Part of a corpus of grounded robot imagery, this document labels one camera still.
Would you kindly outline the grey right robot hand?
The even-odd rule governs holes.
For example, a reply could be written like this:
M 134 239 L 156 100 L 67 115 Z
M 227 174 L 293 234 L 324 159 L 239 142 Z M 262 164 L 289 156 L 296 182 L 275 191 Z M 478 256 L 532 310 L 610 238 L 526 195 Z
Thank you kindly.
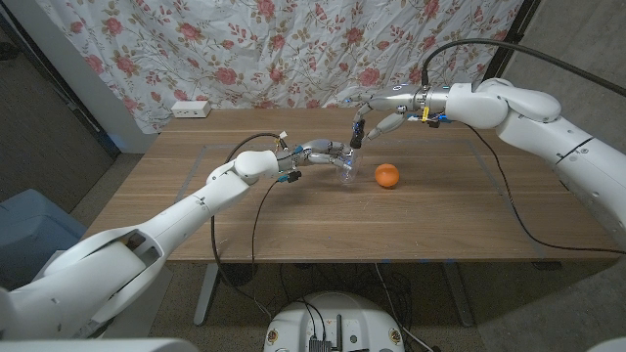
M 445 107 L 450 86 L 432 87 L 407 83 L 397 84 L 378 92 L 363 92 L 345 99 L 347 103 L 362 102 L 353 118 L 353 133 L 350 146 L 360 149 L 363 142 L 376 139 L 379 135 L 399 128 L 413 112 L 421 112 L 419 121 L 429 127 L 438 128 L 445 120 Z M 364 116 L 372 110 L 392 110 L 392 114 L 381 121 L 368 134 L 364 133 Z

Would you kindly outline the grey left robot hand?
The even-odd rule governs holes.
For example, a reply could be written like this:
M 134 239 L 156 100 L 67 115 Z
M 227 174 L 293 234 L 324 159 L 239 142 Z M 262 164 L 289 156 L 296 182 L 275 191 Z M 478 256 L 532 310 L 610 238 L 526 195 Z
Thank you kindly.
M 306 142 L 291 151 L 278 152 L 276 157 L 280 171 L 313 164 L 331 164 L 346 171 L 352 171 L 356 166 L 354 151 L 349 145 L 327 139 Z

